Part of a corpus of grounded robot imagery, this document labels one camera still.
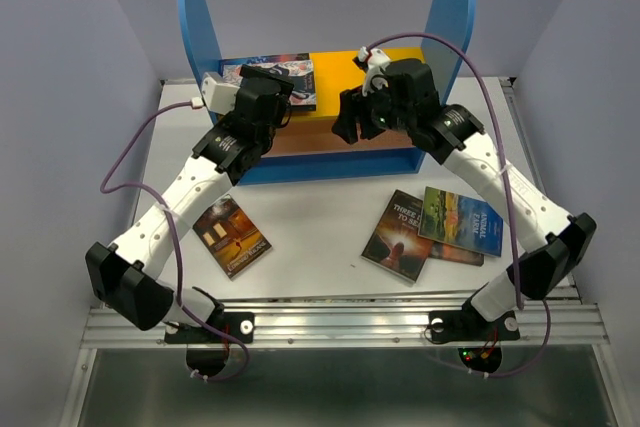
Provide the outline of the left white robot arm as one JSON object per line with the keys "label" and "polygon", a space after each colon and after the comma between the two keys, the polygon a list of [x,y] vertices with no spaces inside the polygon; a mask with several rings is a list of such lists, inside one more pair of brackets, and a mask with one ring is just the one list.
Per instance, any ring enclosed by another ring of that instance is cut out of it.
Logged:
{"label": "left white robot arm", "polygon": [[94,295],[141,331],[160,323],[187,325],[199,340],[215,339],[223,318],[217,300],[185,288],[181,239],[205,210],[226,195],[267,154],[291,114],[293,84],[270,70],[244,65],[238,85],[216,73],[197,96],[165,107],[217,115],[162,193],[133,183],[152,197],[151,207],[108,244],[85,255]]}

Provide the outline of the Little Women book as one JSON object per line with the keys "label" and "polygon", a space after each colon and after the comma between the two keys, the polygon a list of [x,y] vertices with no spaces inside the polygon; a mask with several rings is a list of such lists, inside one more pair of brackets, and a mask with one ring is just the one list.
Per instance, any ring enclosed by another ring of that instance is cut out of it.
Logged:
{"label": "Little Women book", "polygon": [[[313,112],[316,110],[317,95],[314,64],[311,59],[253,65],[269,70],[271,73],[286,76],[294,84],[294,89],[290,96],[294,112]],[[220,75],[225,82],[239,85],[242,80],[240,76],[241,66],[226,66]]]}

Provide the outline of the Three Days to See book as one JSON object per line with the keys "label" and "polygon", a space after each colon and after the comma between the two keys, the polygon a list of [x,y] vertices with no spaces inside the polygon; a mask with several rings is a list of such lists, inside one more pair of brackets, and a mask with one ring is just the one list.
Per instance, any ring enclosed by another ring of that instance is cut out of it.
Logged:
{"label": "Three Days to See book", "polygon": [[434,242],[418,235],[422,202],[396,190],[390,198],[361,257],[405,282],[415,284]]}

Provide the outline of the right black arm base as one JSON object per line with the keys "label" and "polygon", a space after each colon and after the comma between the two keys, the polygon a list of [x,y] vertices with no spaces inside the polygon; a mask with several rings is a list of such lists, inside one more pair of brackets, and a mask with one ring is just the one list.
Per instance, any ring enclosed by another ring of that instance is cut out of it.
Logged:
{"label": "right black arm base", "polygon": [[424,338],[433,345],[456,344],[461,367],[472,373],[497,374],[503,360],[502,342],[520,339],[513,311],[494,321],[464,309],[433,310],[428,313]]}

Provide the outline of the Jane Eyre book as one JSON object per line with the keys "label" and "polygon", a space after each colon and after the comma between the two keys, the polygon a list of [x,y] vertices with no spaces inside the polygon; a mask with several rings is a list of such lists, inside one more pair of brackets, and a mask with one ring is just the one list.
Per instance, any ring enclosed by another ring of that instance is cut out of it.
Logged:
{"label": "Jane Eyre book", "polygon": [[219,72],[222,73],[226,66],[238,66],[238,65],[253,65],[253,64],[266,64],[266,63],[282,63],[289,61],[306,61],[310,59],[309,53],[289,53],[289,54],[276,54],[276,55],[260,55],[249,57],[236,57],[222,59],[219,62]]}

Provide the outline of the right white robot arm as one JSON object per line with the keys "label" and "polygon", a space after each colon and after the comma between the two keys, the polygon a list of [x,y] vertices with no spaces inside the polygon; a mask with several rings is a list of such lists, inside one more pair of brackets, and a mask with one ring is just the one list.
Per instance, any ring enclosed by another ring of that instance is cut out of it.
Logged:
{"label": "right white robot arm", "polygon": [[524,250],[463,304],[463,331],[482,337],[519,300],[545,299],[582,261],[596,232],[595,220],[587,213],[573,215],[548,199],[506,160],[497,134],[488,134],[464,106],[442,103],[425,62],[392,61],[381,50],[354,62],[364,81],[341,92],[333,133],[348,144],[385,131],[406,134],[414,147],[479,194]]}

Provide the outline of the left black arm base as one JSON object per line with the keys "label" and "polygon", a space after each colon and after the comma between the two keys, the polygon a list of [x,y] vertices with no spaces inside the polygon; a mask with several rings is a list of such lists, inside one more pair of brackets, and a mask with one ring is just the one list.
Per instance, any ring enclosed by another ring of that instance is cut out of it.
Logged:
{"label": "left black arm base", "polygon": [[215,328],[224,337],[202,327],[167,325],[164,343],[186,348],[185,362],[191,378],[212,383],[231,380],[248,366],[247,351],[253,342],[255,314],[249,311],[228,312],[216,320]]}

